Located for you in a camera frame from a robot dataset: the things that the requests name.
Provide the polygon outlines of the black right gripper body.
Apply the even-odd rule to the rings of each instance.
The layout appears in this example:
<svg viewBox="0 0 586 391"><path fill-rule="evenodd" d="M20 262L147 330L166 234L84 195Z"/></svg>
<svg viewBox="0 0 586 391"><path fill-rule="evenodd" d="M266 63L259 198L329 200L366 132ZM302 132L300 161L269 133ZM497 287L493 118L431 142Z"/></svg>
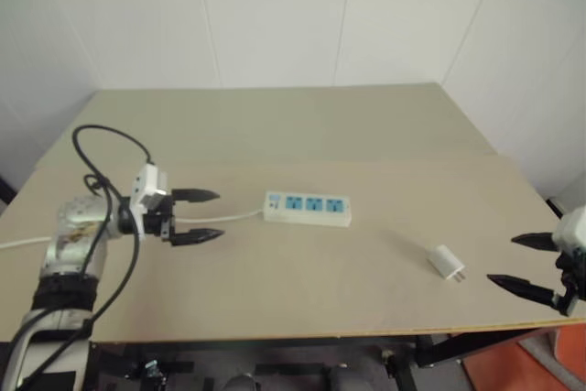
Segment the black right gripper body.
<svg viewBox="0 0 586 391"><path fill-rule="evenodd" d="M556 291L552 294L552 307L561 315L569 317L580 300L585 300L585 252L575 249L569 254L554 247L559 253L555 266L561 271L563 295Z"/></svg>

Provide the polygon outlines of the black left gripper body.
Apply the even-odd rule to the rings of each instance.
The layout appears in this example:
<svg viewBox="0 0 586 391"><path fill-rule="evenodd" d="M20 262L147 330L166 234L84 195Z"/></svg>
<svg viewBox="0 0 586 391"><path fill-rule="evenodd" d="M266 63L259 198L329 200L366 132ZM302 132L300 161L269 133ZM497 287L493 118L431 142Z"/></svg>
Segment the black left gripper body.
<svg viewBox="0 0 586 391"><path fill-rule="evenodd" d="M154 235L163 242L176 245L175 202L172 197L165 197L154 209L144 214L145 235Z"/></svg>

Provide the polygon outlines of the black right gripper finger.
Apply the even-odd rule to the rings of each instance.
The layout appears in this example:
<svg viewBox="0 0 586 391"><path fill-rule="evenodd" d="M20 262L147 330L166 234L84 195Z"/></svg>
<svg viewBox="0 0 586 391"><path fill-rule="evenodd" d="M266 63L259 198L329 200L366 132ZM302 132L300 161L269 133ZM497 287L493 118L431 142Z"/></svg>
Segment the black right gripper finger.
<svg viewBox="0 0 586 391"><path fill-rule="evenodd" d="M495 283L496 286L503 288L519 298L546 305L554 310L557 308L559 296L552 289L534 285L520 277L489 274L487 278Z"/></svg>
<svg viewBox="0 0 586 391"><path fill-rule="evenodd" d="M536 249L539 251L557 252L558 246L553 241L553 233L520 234L511 239L513 243Z"/></svg>

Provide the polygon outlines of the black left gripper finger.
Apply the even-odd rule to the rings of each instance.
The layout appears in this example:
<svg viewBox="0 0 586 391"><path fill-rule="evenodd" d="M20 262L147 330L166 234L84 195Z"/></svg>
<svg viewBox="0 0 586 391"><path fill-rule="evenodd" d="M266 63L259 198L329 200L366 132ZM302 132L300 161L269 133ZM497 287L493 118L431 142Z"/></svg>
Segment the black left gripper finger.
<svg viewBox="0 0 586 391"><path fill-rule="evenodd" d="M224 231L212 228L190 229L186 233L172 233L170 243L173 246L203 244L224 235Z"/></svg>
<svg viewBox="0 0 586 391"><path fill-rule="evenodd" d="M171 197L174 202L200 203L219 199L220 195L213 190L174 189L171 191Z"/></svg>

